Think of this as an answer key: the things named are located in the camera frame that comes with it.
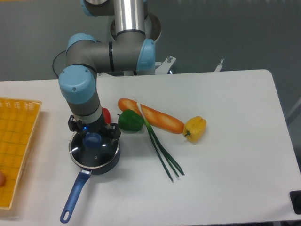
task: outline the orange basket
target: orange basket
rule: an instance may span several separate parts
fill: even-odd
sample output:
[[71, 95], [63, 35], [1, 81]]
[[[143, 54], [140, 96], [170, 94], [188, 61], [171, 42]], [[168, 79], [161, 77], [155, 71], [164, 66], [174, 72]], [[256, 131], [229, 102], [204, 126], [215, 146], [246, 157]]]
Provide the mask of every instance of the orange basket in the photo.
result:
[[41, 104], [36, 100], [0, 98], [0, 171], [6, 178], [0, 186], [0, 209], [12, 206]]

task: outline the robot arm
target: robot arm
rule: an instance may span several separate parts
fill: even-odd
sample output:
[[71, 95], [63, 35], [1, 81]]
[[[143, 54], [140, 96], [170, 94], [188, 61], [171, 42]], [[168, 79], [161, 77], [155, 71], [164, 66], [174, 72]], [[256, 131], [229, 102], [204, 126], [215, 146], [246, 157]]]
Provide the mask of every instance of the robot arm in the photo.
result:
[[73, 113], [72, 131], [106, 131], [96, 90], [96, 73], [141, 71], [155, 67], [155, 44], [145, 38], [143, 0], [81, 0], [94, 16], [111, 13], [114, 6], [116, 41], [97, 42], [91, 35], [75, 34], [66, 51], [67, 67], [59, 76], [62, 95]]

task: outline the gray wall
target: gray wall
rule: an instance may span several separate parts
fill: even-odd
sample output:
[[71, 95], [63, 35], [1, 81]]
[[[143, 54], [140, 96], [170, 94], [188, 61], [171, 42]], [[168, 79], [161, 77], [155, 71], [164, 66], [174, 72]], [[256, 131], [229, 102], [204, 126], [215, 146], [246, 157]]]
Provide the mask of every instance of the gray wall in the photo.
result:
[[[211, 72], [224, 58], [226, 71], [270, 70], [285, 115], [301, 97], [300, 0], [149, 0], [149, 11], [162, 25], [157, 61], [176, 57], [175, 73]], [[54, 79], [68, 39], [106, 41], [112, 20], [85, 16], [79, 0], [0, 2], [0, 81]], [[298, 159], [300, 130], [301, 116], [289, 126]]]

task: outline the white table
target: white table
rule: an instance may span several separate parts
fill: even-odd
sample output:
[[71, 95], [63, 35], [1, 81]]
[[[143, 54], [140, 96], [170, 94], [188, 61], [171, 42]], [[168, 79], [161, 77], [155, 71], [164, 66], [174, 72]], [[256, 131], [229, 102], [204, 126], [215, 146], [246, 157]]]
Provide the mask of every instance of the white table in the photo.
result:
[[[200, 115], [207, 130], [193, 145], [155, 128], [185, 176], [171, 183], [146, 128], [122, 133], [121, 158], [84, 186], [69, 225], [171, 226], [301, 219], [289, 192], [301, 176], [270, 72], [98, 78], [103, 107], [118, 120], [117, 101], [140, 103], [186, 122]], [[57, 80], [1, 82], [0, 96], [43, 102], [11, 211], [1, 226], [55, 226], [80, 171], [71, 160], [71, 111]]]

